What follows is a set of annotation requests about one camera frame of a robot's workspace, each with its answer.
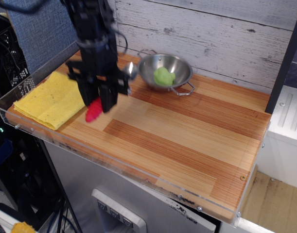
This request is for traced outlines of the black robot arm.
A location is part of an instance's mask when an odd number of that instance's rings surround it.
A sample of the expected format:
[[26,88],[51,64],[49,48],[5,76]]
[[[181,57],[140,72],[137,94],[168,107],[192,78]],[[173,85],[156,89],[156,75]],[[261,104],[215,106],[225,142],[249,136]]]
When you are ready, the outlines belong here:
[[103,112],[117,104],[118,94],[128,95],[128,76],[118,68],[113,10],[106,0],[64,0],[76,30],[80,61],[67,61],[70,79],[77,81],[86,106],[100,99]]

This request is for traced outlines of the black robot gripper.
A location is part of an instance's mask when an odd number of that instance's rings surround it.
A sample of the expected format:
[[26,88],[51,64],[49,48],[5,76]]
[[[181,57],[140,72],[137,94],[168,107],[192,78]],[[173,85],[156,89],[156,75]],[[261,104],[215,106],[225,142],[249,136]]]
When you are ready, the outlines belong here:
[[99,96],[104,113],[117,104],[118,93],[130,94],[126,75],[117,66],[113,42],[78,42],[81,61],[68,60],[69,78],[76,80],[85,106]]

